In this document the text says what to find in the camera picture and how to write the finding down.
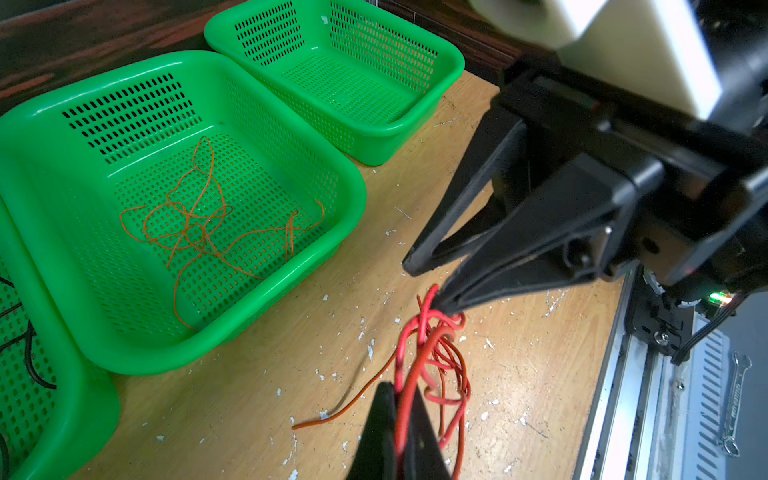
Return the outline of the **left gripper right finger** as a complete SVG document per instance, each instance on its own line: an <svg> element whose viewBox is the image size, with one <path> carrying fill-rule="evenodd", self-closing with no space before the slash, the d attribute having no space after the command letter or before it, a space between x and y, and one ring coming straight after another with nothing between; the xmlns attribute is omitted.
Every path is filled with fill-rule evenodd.
<svg viewBox="0 0 768 480"><path fill-rule="evenodd" d="M414 396L407 443L398 478L404 480L451 479L421 395Z"/></svg>

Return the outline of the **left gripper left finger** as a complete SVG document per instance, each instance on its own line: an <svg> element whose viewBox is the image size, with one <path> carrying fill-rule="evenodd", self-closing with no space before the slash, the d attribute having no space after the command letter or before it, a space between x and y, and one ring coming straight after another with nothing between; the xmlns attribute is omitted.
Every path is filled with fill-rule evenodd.
<svg viewBox="0 0 768 480"><path fill-rule="evenodd" d="M347 475L348 480L397 478L395 451L396 401L391 382L380 383Z"/></svg>

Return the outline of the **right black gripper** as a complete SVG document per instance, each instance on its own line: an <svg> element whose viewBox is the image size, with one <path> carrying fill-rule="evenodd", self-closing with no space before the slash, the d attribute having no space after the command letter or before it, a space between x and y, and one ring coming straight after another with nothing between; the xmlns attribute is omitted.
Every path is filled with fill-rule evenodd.
<svg viewBox="0 0 768 480"><path fill-rule="evenodd" d="M512 112L483 115L403 269L417 277L480 247L506 216L502 200L449 231L524 143L531 195L449 277L437 310L613 278L633 263L664 285L765 283L764 143L539 60L506 70L500 103Z"/></svg>

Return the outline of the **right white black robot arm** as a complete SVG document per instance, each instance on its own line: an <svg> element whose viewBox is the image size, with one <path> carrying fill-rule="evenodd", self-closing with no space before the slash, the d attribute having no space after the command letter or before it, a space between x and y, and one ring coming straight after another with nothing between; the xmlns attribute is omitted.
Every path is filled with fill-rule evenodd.
<svg viewBox="0 0 768 480"><path fill-rule="evenodd" d="M434 307L613 281L677 301L767 287L763 1L476 1L550 51L501 75L403 261L456 270Z"/></svg>

